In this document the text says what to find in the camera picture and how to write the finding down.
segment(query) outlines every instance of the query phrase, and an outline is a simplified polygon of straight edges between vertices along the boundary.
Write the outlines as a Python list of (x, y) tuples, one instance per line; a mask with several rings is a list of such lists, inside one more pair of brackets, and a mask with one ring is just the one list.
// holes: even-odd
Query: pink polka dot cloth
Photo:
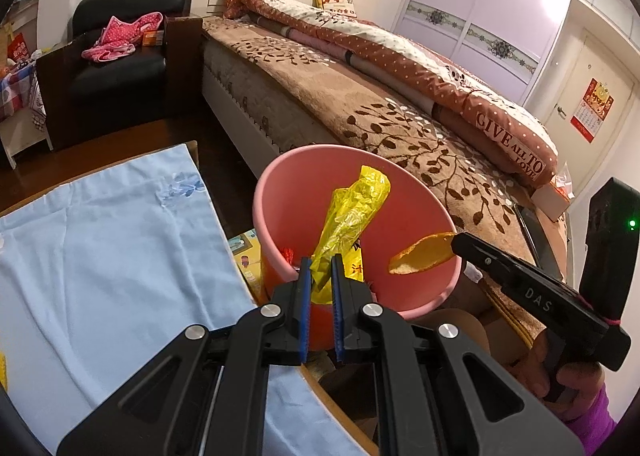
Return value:
[(81, 54), (82, 58), (107, 62), (129, 56), (135, 51), (136, 45), (142, 42), (143, 32), (158, 30), (161, 24), (162, 14), (159, 12), (140, 16), (133, 23), (121, 22), (116, 16), (112, 16), (95, 45)]

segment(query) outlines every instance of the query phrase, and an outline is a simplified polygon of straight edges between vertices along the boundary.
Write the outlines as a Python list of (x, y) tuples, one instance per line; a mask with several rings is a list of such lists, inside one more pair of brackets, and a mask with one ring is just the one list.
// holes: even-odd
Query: yellow floral pillow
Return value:
[(358, 17), (356, 11), (353, 9), (353, 0), (314, 0), (314, 7), (337, 14), (343, 14), (350, 18)]

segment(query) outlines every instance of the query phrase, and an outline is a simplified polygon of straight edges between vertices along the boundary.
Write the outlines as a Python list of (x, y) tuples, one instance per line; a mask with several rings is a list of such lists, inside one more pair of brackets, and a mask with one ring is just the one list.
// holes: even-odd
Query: blue flower embroidery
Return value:
[(160, 204), (168, 205), (173, 202), (174, 199), (179, 196), (183, 196), (185, 198), (190, 197), (194, 192), (202, 192), (205, 191), (204, 183), (200, 176), (196, 173), (178, 173), (174, 175), (174, 179), (171, 184), (162, 191), (158, 192), (158, 199), (160, 200)]

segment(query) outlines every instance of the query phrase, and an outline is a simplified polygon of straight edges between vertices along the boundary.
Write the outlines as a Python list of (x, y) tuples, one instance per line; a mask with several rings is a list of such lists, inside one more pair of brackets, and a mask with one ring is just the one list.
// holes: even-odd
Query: black leather armchair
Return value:
[[(71, 43), (36, 64), (54, 149), (188, 109), (200, 91), (202, 20), (184, 17), (185, 1), (80, 2)], [(133, 22), (150, 12), (165, 16), (164, 45), (137, 46), (130, 56), (105, 63), (81, 58), (111, 16)]]

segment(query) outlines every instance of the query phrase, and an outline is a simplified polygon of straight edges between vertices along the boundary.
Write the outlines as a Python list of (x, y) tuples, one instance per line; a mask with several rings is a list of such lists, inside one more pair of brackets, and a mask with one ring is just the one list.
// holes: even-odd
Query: armchair seat cushion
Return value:
[(76, 102), (95, 98), (118, 98), (128, 91), (144, 88), (160, 90), (166, 63), (160, 46), (140, 46), (126, 58), (105, 63), (86, 61), (71, 82), (69, 92)]

